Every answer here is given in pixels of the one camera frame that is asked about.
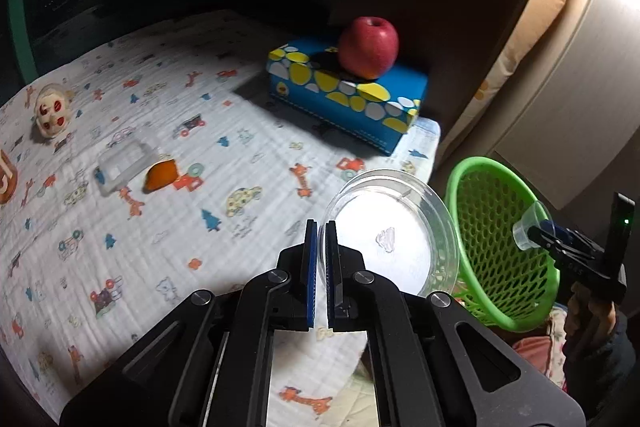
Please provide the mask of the right hand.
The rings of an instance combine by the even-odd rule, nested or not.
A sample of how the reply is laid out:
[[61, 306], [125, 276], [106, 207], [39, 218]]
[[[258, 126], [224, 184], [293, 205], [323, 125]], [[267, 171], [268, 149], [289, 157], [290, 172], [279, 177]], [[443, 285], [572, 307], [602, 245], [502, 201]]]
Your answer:
[[594, 297], [581, 283], [575, 282], [570, 290], [573, 295], [567, 303], [563, 352], [567, 358], [575, 358], [608, 341], [616, 327], [617, 315], [613, 301]]

